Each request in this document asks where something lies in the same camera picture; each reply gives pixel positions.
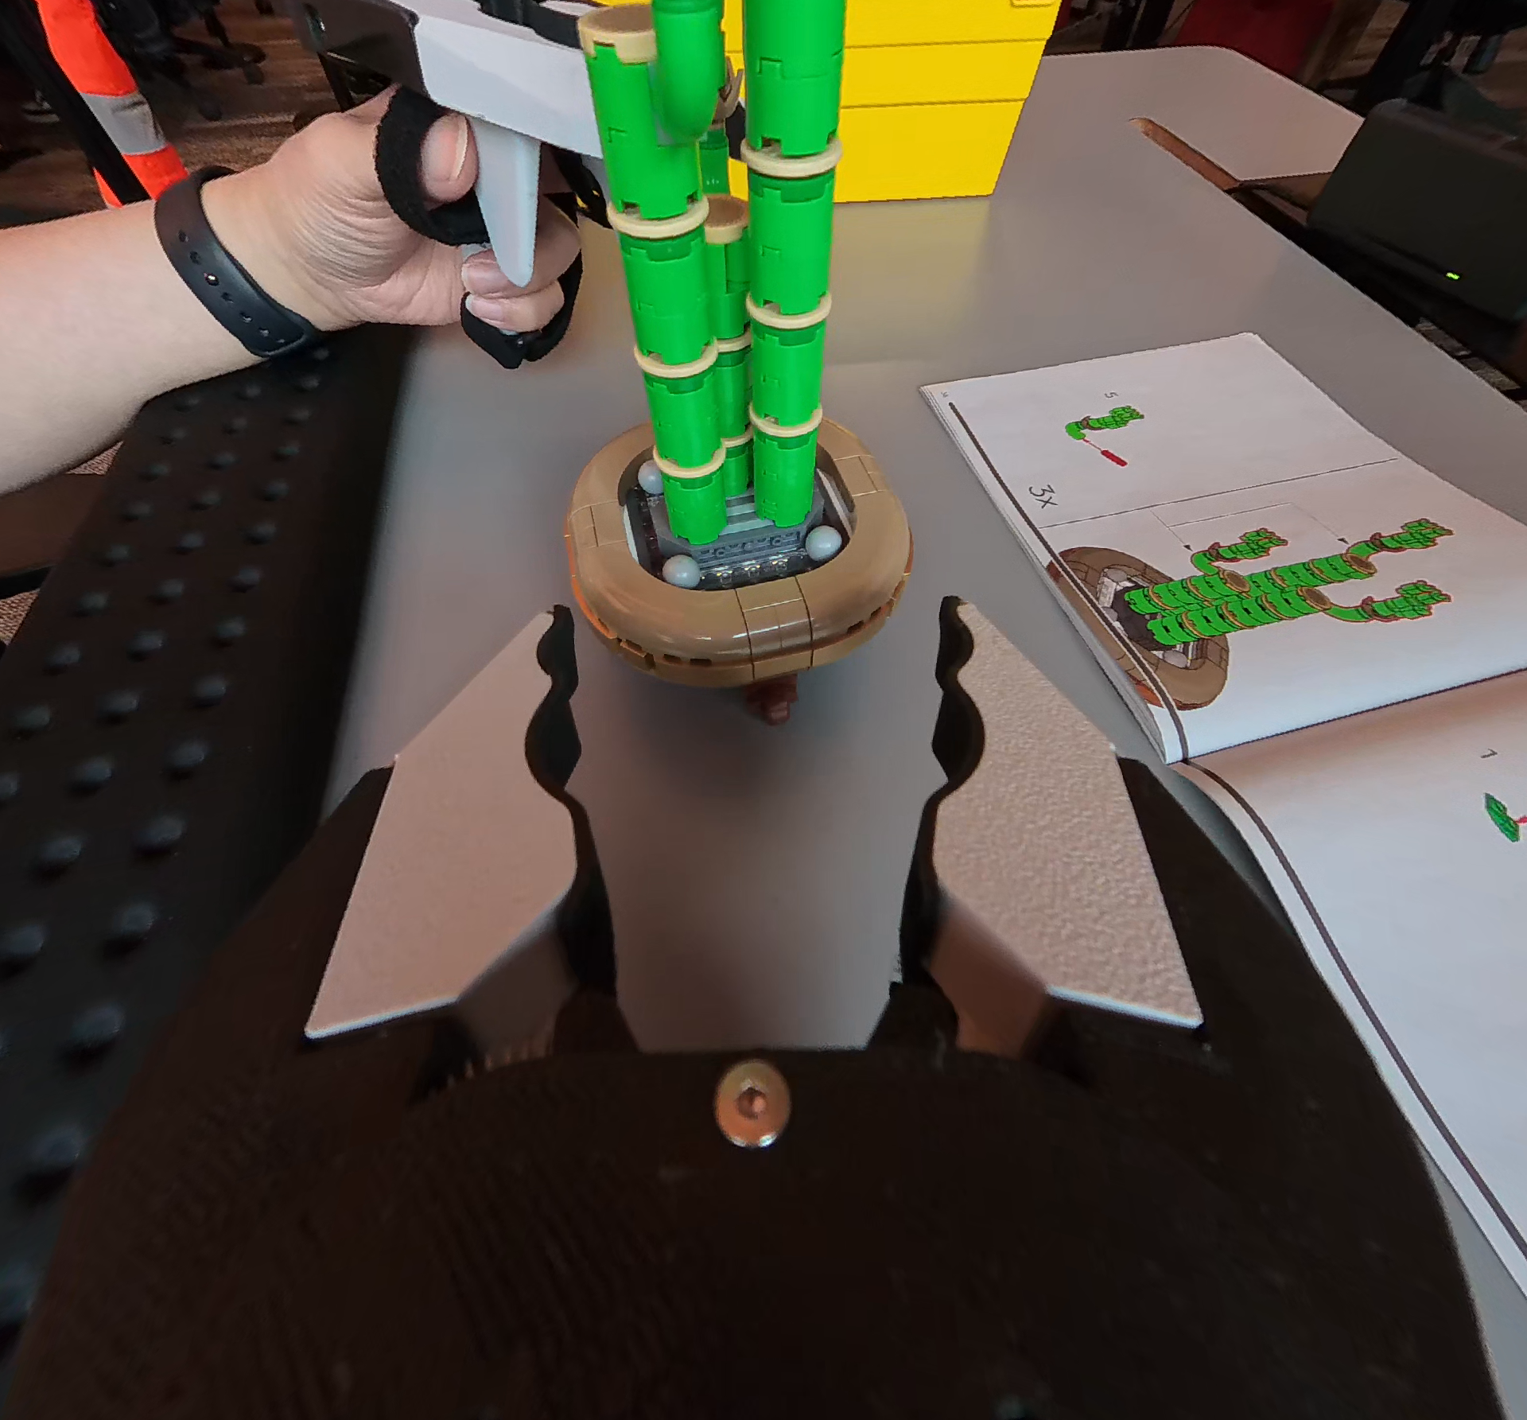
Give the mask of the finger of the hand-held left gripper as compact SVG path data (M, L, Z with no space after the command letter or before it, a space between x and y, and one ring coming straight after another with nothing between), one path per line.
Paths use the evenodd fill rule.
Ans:
M601 160L582 49L487 14L474 0L380 0L402 14L406 84L449 111Z

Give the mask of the person's left forearm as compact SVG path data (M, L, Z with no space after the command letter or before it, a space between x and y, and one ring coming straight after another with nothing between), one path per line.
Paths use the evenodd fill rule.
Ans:
M2 232L2 492L95 457L153 396L256 361L186 288L150 202Z

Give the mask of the person's left hand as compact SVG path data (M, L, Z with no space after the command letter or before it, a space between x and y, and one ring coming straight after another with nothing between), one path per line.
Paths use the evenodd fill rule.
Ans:
M380 188L374 149L394 87L352 111L320 116L258 167L200 194L224 248L270 297L313 326L453 324L460 304L506 331L544 328L563 308L563 270L581 237L547 195L523 285L492 251L464 254L401 221Z

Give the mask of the red bag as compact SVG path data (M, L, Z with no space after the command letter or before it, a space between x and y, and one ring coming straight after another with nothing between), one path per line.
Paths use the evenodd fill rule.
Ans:
M1333 0L1193 0L1175 46L1218 46L1296 76L1325 33Z

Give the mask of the yellow plastic bin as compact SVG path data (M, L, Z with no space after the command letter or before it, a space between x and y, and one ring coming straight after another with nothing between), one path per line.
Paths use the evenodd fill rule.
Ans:
M1063 0L848 0L840 202L986 195Z

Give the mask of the black device with green light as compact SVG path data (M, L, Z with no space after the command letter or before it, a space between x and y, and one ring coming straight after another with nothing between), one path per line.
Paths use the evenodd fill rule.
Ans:
M1484 315L1524 318L1521 137L1387 100L1365 116L1307 226Z

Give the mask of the green lego bamboo model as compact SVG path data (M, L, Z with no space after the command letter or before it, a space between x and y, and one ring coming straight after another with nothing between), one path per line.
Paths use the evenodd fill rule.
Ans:
M786 722L883 628L907 512L826 417L848 0L649 0L579 38L647 423L571 495L571 590L624 660Z

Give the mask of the orange reflective safety vest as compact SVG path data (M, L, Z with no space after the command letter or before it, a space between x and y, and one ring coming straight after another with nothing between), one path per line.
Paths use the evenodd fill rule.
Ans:
M92 0L33 0L48 52L78 89L84 105L124 154L142 188L157 197L186 180L172 146L145 100L127 62L107 38Z

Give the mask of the open lego instruction booklet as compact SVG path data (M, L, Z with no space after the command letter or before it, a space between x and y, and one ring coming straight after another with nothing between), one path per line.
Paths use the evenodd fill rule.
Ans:
M923 393L1522 1288L1524 527L1253 334Z

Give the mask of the flat grey cardboard sheet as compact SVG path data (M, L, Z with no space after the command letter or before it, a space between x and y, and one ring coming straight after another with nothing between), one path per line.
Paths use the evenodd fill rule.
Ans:
M1215 124L1172 129L1148 116L1131 124L1156 148L1218 189L1271 186L1320 188L1362 127L1362 119L1338 111L1338 119L1314 125L1277 122Z

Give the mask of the black wrist band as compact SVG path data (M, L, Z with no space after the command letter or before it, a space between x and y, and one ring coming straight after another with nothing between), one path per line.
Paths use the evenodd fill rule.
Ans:
M207 216L205 184L232 173L229 167L208 165L157 195L154 229L161 248L208 315L254 358L307 350L320 342L321 331L269 296L224 246Z

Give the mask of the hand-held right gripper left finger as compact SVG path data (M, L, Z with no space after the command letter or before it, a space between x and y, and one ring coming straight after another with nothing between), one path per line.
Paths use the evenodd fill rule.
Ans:
M571 611L534 614L394 757L305 1034L445 1012L528 1041L616 990L581 759Z

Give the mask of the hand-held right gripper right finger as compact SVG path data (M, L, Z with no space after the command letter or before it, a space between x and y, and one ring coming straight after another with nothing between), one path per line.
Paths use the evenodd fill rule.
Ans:
M973 603L938 608L940 691L899 971L961 1028L1059 1004L1203 1018L1112 743Z

